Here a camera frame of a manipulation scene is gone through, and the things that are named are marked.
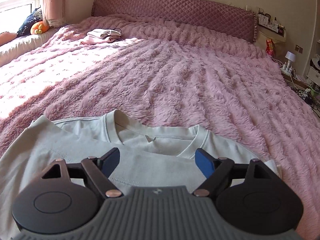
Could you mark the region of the pink curtain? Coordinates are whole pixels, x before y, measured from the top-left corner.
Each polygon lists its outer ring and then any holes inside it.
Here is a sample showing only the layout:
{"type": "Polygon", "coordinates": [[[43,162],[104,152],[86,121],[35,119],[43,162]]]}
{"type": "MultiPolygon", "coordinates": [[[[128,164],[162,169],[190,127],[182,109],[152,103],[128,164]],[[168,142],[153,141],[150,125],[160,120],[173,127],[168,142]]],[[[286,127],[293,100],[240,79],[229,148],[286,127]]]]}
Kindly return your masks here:
{"type": "Polygon", "coordinates": [[[52,28],[65,25],[65,0],[40,0],[42,19],[52,28]]]}

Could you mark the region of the red snack bag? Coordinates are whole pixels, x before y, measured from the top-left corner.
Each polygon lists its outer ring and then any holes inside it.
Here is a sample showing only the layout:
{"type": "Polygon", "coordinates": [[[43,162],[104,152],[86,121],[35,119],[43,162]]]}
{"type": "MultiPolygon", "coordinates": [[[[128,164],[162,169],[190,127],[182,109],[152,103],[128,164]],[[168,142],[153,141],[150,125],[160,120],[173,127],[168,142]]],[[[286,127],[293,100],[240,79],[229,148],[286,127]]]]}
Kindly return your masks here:
{"type": "Polygon", "coordinates": [[[266,53],[271,57],[276,55],[276,46],[272,39],[266,40],[266,53]]]}

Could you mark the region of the white sweatshirt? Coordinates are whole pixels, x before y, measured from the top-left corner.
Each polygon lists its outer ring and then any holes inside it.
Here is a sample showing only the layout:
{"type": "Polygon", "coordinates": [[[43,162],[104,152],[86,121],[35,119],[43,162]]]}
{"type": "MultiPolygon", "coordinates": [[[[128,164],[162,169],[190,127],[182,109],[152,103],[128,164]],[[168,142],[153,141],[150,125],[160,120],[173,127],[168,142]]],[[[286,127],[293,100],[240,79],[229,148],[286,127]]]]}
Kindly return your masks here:
{"type": "Polygon", "coordinates": [[[103,116],[33,121],[1,157],[1,239],[19,232],[11,215],[16,196],[52,161],[79,163],[112,148],[120,163],[110,181],[122,192],[132,187],[182,186],[194,191],[205,179],[194,157],[198,148],[215,158],[247,164],[255,154],[200,125],[148,127],[119,110],[103,116]]]}

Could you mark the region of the purple quilted headboard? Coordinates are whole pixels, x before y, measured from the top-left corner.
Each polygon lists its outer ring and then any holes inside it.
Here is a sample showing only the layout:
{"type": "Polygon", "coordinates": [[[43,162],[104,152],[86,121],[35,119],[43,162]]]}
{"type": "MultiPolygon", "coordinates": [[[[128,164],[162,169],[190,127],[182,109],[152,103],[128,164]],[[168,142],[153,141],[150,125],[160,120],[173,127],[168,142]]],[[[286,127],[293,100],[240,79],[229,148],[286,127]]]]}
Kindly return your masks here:
{"type": "Polygon", "coordinates": [[[257,39],[257,18],[251,11],[208,0],[94,0],[93,17],[126,14],[157,17],[225,33],[247,42],[257,39]]]}

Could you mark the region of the white open shelf unit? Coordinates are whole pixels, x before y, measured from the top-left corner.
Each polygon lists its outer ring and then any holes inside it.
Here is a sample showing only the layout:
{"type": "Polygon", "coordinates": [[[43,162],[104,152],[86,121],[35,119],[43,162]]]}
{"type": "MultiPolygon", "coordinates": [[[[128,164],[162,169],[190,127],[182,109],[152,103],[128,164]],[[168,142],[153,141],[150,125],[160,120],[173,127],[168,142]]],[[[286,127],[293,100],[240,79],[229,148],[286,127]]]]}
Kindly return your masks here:
{"type": "Polygon", "coordinates": [[[315,28],[306,77],[319,86],[319,24],[315,28]]]}

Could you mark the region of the orange plush toy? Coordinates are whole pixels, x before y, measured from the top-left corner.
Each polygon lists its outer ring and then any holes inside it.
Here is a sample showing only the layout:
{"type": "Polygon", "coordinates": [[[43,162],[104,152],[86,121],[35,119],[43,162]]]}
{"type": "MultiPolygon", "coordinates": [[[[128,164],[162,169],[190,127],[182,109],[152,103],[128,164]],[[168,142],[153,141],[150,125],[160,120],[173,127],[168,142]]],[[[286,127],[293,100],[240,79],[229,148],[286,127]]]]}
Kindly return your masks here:
{"type": "Polygon", "coordinates": [[[31,26],[30,34],[31,35],[35,35],[35,34],[40,35],[40,34],[47,32],[49,30],[49,28],[50,28],[49,25],[46,25],[43,21],[39,21],[39,22],[34,23],[31,26]]]}

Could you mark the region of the white window seat cushion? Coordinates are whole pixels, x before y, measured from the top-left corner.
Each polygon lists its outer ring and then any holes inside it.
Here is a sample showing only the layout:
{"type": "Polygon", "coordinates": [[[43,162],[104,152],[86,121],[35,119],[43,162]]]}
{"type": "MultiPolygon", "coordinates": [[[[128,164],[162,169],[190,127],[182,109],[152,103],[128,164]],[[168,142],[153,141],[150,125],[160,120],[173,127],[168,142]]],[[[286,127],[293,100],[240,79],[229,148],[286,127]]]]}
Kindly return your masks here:
{"type": "Polygon", "coordinates": [[[58,31],[57,28],[49,29],[41,35],[28,35],[16,38],[1,46],[1,67],[17,59],[19,56],[41,47],[58,31]]]}

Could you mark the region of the white desk calendar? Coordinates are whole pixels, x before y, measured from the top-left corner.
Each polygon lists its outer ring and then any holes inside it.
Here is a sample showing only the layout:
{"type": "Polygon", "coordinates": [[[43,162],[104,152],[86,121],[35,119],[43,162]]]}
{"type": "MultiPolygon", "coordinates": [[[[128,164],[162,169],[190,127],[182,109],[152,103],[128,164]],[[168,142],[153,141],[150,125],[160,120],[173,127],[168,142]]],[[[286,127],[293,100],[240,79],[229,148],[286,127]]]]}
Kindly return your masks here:
{"type": "Polygon", "coordinates": [[[269,18],[263,14],[259,14],[258,15],[258,23],[259,23],[259,25],[266,27],[266,26],[268,26],[269,18]]]}

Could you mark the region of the green basket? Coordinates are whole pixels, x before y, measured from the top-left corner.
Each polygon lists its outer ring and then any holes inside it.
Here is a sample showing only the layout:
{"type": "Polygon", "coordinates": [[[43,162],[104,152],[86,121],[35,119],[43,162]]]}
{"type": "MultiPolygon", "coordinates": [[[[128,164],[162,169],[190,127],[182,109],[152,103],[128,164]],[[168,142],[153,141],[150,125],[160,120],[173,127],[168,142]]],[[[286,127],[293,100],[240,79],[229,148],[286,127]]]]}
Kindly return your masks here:
{"type": "Polygon", "coordinates": [[[313,98],[319,99],[319,95],[320,95],[319,89],[318,89],[318,90],[315,90],[315,89],[313,89],[312,87],[309,87],[309,89],[310,89],[310,95],[311,95],[313,98]]]}

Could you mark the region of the white power strip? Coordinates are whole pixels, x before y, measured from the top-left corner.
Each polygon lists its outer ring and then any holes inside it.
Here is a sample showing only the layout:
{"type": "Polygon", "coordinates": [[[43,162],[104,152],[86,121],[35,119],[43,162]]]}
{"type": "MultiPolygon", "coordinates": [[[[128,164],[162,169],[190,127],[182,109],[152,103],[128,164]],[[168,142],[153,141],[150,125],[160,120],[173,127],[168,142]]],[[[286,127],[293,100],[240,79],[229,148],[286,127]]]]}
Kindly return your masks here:
{"type": "Polygon", "coordinates": [[[294,76],[295,75],[295,70],[293,69],[292,67],[292,64],[287,62],[285,64],[283,64],[281,67],[280,67],[280,70],[283,74],[286,74],[286,75],[291,75],[291,76],[294,76]]]}

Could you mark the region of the white table lamp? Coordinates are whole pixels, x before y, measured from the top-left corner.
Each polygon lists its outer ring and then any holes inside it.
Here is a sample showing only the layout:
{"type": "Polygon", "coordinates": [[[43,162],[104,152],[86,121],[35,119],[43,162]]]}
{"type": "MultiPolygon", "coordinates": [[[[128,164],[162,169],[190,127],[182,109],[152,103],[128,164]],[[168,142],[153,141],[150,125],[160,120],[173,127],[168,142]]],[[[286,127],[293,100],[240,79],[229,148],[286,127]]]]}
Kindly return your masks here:
{"type": "Polygon", "coordinates": [[[287,51],[285,58],[287,59],[287,69],[289,70],[296,60],[296,55],[290,51],[287,51]]]}

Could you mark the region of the folded clothes pile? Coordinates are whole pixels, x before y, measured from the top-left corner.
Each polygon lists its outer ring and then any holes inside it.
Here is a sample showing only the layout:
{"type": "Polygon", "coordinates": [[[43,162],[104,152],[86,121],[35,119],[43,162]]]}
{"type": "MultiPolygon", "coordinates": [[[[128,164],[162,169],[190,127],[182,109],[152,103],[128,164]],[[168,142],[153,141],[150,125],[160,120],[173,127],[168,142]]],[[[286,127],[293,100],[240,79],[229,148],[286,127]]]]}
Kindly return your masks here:
{"type": "Polygon", "coordinates": [[[82,44],[113,43],[121,39],[121,29],[93,29],[81,40],[82,44]]]}

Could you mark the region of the navy blue pillow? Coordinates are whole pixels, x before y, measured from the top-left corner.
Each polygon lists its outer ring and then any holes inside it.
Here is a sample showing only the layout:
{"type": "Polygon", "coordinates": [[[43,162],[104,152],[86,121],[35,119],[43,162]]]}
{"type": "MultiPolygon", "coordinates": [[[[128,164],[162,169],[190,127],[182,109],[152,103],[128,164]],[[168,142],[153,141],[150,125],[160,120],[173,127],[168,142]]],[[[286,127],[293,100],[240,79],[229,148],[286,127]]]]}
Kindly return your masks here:
{"type": "Polygon", "coordinates": [[[36,8],[23,22],[17,31],[17,37],[30,35],[32,26],[43,20],[41,7],[36,8]]]}

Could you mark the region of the pink fluffy bed blanket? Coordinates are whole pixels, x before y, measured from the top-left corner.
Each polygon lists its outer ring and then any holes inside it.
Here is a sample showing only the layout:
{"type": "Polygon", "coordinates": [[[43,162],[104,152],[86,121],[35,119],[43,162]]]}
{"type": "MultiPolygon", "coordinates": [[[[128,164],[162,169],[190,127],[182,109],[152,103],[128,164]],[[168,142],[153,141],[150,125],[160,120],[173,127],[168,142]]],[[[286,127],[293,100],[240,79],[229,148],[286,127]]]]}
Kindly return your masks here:
{"type": "Polygon", "coordinates": [[[277,63],[245,40],[161,18],[90,17],[1,67],[1,157],[35,120],[119,110],[148,127],[200,125],[262,159],[301,199],[319,236],[319,119],[277,63]],[[82,44],[120,28],[113,43],[82,44]]]}

